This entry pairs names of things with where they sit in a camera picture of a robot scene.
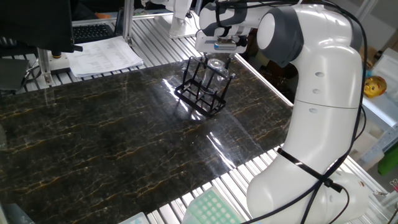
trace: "marble tabletop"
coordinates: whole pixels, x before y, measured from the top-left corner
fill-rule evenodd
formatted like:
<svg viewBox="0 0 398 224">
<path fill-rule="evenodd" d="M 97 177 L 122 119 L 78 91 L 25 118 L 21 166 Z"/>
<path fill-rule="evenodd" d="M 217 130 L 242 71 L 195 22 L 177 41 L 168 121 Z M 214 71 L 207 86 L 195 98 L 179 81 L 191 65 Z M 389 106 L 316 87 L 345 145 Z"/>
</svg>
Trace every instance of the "marble tabletop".
<svg viewBox="0 0 398 224">
<path fill-rule="evenodd" d="M 210 119 L 173 94 L 185 63 L 0 98 L 0 202 L 117 224 L 283 143 L 291 107 L 241 62 Z"/>
</svg>

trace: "stack of papers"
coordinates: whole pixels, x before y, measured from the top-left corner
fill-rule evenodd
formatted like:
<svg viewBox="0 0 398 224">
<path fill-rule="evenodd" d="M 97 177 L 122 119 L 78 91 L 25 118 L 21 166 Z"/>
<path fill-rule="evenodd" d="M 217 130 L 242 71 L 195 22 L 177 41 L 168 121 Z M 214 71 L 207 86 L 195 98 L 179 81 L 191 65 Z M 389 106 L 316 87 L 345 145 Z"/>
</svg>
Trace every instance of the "stack of papers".
<svg viewBox="0 0 398 224">
<path fill-rule="evenodd" d="M 77 78 L 112 72 L 143 63 L 123 37 L 79 45 L 83 47 L 82 52 L 67 53 L 70 69 Z"/>
</svg>

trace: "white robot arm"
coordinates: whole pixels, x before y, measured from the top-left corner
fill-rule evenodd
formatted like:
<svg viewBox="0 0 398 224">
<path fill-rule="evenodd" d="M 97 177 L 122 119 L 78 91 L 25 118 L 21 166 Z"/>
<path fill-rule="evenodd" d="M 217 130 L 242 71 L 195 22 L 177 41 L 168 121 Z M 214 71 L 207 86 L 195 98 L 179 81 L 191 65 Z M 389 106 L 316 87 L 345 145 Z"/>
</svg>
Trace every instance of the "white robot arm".
<svg viewBox="0 0 398 224">
<path fill-rule="evenodd" d="M 368 209 L 368 189 L 355 175 L 330 175 L 328 169 L 351 149 L 358 128 L 363 91 L 358 53 L 361 28 L 321 4 L 250 7 L 259 4 L 263 3 L 234 3 L 234 9 L 206 5 L 200 13 L 196 42 L 201 52 L 243 53 L 246 36 L 258 28 L 257 43 L 264 56 L 281 67 L 292 63 L 298 70 L 285 144 L 273 163 L 249 184 L 249 211 L 260 217 L 277 210 L 321 183 L 325 174 L 346 190 L 349 204 L 345 208 L 345 191 L 319 184 L 305 223 L 333 222 L 342 210 L 337 223 L 358 218 Z M 307 194 L 259 223 L 300 223 L 310 200 L 311 194 Z"/>
</svg>

